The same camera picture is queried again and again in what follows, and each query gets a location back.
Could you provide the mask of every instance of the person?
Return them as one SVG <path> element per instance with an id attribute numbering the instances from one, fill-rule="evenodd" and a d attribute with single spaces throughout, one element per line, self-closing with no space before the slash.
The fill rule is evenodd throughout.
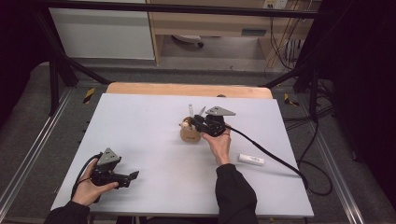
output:
<path id="1" fill-rule="evenodd" d="M 201 136 L 208 142 L 219 167 L 216 169 L 218 179 L 216 181 L 216 199 L 219 205 L 219 224 L 257 224 L 256 204 L 257 197 L 254 189 L 246 179 L 236 170 L 230 160 L 231 131 L 227 129 L 222 135 L 212 137 L 207 133 Z M 101 194 L 114 189 L 118 183 L 110 183 L 104 186 L 95 186 L 89 179 L 93 166 L 97 160 L 87 167 L 72 200 L 64 207 L 52 210 L 44 224 L 87 224 L 87 216 L 90 213 L 89 206 Z M 152 223 L 161 223 L 161 220 L 153 219 Z"/>

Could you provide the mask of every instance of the gray floor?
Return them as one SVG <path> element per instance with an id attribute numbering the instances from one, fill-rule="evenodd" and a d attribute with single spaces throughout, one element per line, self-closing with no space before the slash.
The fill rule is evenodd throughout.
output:
<path id="1" fill-rule="evenodd" d="M 258 50 L 257 40 L 206 37 L 202 49 L 185 44 L 168 37 L 163 48 L 163 63 L 128 62 L 117 68 L 103 67 L 102 63 L 92 65 L 92 70 L 104 77 L 117 81 L 162 82 L 162 83 L 199 83 L 223 85 L 256 86 L 266 83 L 279 75 L 284 69 L 265 67 L 264 57 Z M 19 194 L 7 213 L 7 219 L 16 217 L 43 219 L 49 212 L 56 196 L 54 191 L 62 184 L 68 166 L 78 149 L 78 141 L 83 138 L 83 130 L 88 127 L 87 121 L 106 86 L 95 85 L 95 93 L 90 102 L 82 103 L 88 88 L 92 85 L 90 78 L 78 75 L 81 79 L 73 89 L 70 101 L 44 145 L 32 171 L 26 178 Z M 305 116 L 301 106 L 284 104 L 284 92 L 292 94 L 292 80 L 273 89 L 274 97 L 284 118 Z M 28 87 L 13 114 L 0 130 L 0 167 L 3 172 L 0 179 L 0 192 L 6 190 L 8 182 L 17 172 L 19 165 L 28 153 L 30 146 L 45 124 L 50 111 L 49 71 L 46 66 L 39 66 L 32 73 Z M 319 99 L 321 109 L 329 102 Z M 345 181 L 359 207 L 366 223 L 396 223 L 396 213 L 389 201 L 376 184 L 365 164 L 351 159 L 351 149 L 347 144 L 337 118 L 327 116 L 319 121 L 319 129 L 344 176 Z M 299 158 L 312 138 L 309 124 L 288 132 L 293 152 Z M 327 170 L 314 143 L 307 153 L 306 160 Z M 326 190 L 327 180 L 322 174 L 302 166 L 301 170 L 308 177 L 310 186 L 317 191 Z M 308 223 L 349 223 L 345 208 L 334 190 L 329 196 L 309 195 L 315 217 Z M 301 219 L 277 219 L 271 222 L 304 223 Z"/>

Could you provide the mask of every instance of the sleeve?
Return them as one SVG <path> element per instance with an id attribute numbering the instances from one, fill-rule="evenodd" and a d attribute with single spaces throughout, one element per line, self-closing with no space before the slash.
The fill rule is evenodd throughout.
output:
<path id="1" fill-rule="evenodd" d="M 219 224 L 257 224 L 257 198 L 254 189 L 233 164 L 217 170 L 216 198 L 219 205 Z"/>
<path id="2" fill-rule="evenodd" d="M 70 201 L 64 207 L 53 209 L 44 224 L 87 224 L 89 213 L 90 207 Z"/>

